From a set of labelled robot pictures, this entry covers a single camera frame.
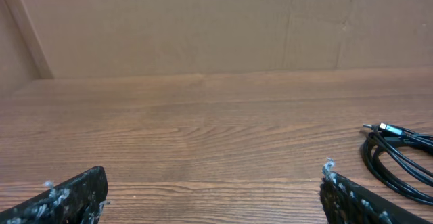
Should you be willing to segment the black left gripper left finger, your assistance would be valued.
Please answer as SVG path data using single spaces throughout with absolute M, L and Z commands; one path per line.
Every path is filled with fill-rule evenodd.
M 102 166 L 55 186 L 1 212 L 1 224 L 98 224 L 104 206 L 109 205 L 108 180 Z

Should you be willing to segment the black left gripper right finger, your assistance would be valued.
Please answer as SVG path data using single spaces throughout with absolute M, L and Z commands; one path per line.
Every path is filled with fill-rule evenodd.
M 431 224 L 333 171 L 328 158 L 322 167 L 320 201 L 329 224 Z

